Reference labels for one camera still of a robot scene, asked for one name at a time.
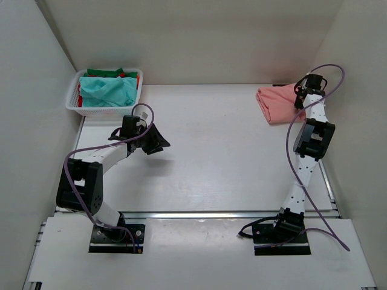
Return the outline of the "pink t shirt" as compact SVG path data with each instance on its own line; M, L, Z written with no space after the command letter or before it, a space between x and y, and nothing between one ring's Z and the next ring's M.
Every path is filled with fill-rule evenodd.
M260 87L256 100L269 125L288 124L298 113L294 107L294 83L283 86Z

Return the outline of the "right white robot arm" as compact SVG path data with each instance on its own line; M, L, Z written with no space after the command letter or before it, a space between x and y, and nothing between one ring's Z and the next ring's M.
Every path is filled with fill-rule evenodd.
M293 183L279 213L274 217L265 217L252 222L244 228L256 227L259 234L240 236L258 241L260 248L281 247L297 238L307 242L304 226L305 200L310 198L307 187L319 160L328 149L335 125L325 115L325 93L316 89L305 88L296 97L296 107L305 113L305 121L293 146L296 166L289 163L295 182Z

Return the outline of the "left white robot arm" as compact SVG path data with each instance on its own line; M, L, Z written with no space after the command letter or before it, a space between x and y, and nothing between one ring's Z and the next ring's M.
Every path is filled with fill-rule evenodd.
M61 173L56 204L58 207L86 215L85 204L96 228L114 242L129 236L124 229L124 215L111 208L103 200L103 176L119 161L127 158L136 149L151 155L161 152L170 143L162 137L156 126L134 124L115 129L108 138L107 147L96 149L83 159L70 158L66 171Z

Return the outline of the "teal t shirt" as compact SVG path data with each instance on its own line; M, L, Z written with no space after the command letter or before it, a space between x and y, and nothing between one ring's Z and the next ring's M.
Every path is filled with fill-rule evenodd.
M79 84L84 108L128 107L137 98L137 79L132 77L81 77Z

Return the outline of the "white plastic basket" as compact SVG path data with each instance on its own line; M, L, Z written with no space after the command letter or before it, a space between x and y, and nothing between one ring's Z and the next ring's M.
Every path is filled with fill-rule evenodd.
M83 77L86 69L78 71L71 81L67 92L65 107L68 110L75 111L82 116L89 115L129 115L135 105L140 101L141 89L143 85L143 72L137 68L123 68L125 73L136 73L137 85L136 96L132 106L121 107L84 107L83 97L80 93L81 85L79 79Z

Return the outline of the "green t shirt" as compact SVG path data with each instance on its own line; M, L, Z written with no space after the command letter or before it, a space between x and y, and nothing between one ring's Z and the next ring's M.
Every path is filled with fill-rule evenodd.
M124 76L125 72L122 68L115 71L113 70L102 70L102 69L90 69L88 68L84 73L84 77L121 77Z

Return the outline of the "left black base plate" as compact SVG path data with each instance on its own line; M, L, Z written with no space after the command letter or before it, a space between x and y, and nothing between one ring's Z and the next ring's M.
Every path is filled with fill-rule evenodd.
M126 230L113 230L93 226L89 242L89 253L102 254L142 254L145 241L145 224L125 224L124 227L132 234L131 239Z

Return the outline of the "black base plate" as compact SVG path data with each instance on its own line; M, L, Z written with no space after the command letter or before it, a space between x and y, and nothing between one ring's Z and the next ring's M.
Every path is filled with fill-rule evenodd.
M124 227L132 234L131 239L126 230L113 230L93 226L89 242L89 253L102 254L142 254L145 241L145 224L125 224Z
M308 256L311 249L306 233L295 237L281 236L271 223L248 224L238 236L252 239L255 256Z

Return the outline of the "aluminium rail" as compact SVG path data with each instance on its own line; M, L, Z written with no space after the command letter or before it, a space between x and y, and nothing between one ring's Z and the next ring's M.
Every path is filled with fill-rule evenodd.
M137 150L103 178L128 217L252 218L279 211L293 183L286 126L263 121L156 121L170 146Z

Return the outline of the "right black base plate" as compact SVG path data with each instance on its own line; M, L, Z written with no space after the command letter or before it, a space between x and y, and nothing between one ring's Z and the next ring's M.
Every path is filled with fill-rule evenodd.
M252 239L255 256L308 256L311 249L306 233L295 237L281 236L271 223L248 224L238 236Z

